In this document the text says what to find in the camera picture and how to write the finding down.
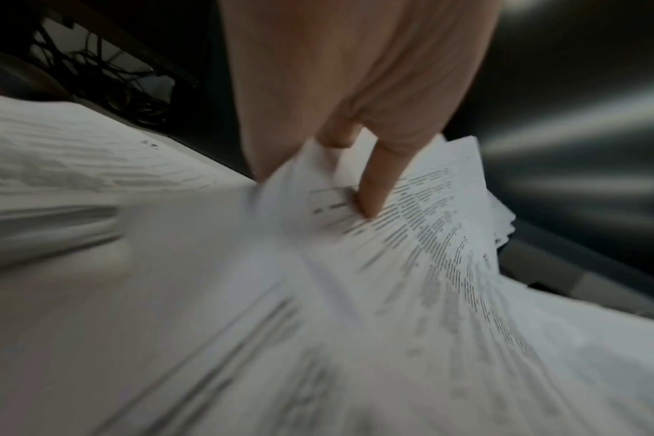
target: human hand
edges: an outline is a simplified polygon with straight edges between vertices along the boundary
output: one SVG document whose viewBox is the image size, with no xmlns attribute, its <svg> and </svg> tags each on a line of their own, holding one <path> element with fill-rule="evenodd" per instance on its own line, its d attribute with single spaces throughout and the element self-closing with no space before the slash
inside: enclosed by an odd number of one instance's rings
<svg viewBox="0 0 654 436">
<path fill-rule="evenodd" d="M 219 0 L 244 154 L 259 182 L 311 136 L 378 141 L 358 201 L 382 209 L 461 102 L 499 0 Z"/>
</svg>

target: hand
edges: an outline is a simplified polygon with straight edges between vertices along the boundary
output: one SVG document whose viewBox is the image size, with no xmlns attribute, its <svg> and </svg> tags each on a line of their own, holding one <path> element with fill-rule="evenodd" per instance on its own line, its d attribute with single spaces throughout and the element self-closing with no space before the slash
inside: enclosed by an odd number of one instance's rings
<svg viewBox="0 0 654 436">
<path fill-rule="evenodd" d="M 378 138 L 358 200 L 375 217 L 461 102 L 499 0 L 220 0 L 244 154 L 259 182 L 311 136 Z"/>
</svg>

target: skin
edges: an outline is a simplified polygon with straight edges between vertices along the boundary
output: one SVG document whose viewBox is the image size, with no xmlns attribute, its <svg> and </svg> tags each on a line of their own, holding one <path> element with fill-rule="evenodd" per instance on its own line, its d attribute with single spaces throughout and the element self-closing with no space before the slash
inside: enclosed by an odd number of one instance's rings
<svg viewBox="0 0 654 436">
<path fill-rule="evenodd" d="M 447 124 L 480 66 L 500 0 L 220 0 L 244 154 L 259 182 L 306 139 L 378 138 L 367 218 Z"/>
</svg>

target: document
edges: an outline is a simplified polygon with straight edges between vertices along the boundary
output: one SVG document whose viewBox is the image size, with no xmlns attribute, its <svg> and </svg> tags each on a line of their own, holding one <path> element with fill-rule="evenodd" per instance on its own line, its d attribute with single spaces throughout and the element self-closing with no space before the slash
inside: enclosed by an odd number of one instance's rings
<svg viewBox="0 0 654 436">
<path fill-rule="evenodd" d="M 515 217 L 475 138 L 435 138 L 364 220 L 368 131 L 255 187 L 70 103 L 0 102 L 0 216 L 101 236 L 0 273 L 0 435 L 654 435 L 654 322 L 499 275 Z"/>
</svg>

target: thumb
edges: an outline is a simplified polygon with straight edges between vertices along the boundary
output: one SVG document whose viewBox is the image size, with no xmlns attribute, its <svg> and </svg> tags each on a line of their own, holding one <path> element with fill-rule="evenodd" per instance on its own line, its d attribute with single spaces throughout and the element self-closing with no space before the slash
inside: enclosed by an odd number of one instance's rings
<svg viewBox="0 0 654 436">
<path fill-rule="evenodd" d="M 401 174 L 428 142 L 405 147 L 401 144 L 392 146 L 384 141 L 375 144 L 361 176 L 357 195 L 365 218 L 374 218 L 382 210 Z"/>
</svg>

